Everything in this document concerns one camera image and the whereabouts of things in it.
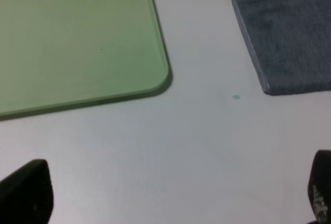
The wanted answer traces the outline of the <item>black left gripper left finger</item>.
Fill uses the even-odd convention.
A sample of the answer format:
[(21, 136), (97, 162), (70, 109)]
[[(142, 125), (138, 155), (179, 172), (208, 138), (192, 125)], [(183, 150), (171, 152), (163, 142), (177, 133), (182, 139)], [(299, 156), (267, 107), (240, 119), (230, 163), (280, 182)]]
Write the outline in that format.
[(53, 207), (46, 160), (31, 160), (1, 180), (1, 223), (48, 223)]

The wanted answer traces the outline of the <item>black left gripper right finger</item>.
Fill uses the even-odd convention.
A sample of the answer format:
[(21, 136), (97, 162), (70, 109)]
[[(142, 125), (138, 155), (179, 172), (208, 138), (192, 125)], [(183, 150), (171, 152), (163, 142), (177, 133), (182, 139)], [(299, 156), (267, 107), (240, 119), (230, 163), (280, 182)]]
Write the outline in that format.
[(330, 150), (315, 154), (309, 182), (308, 198), (315, 223), (330, 223)]

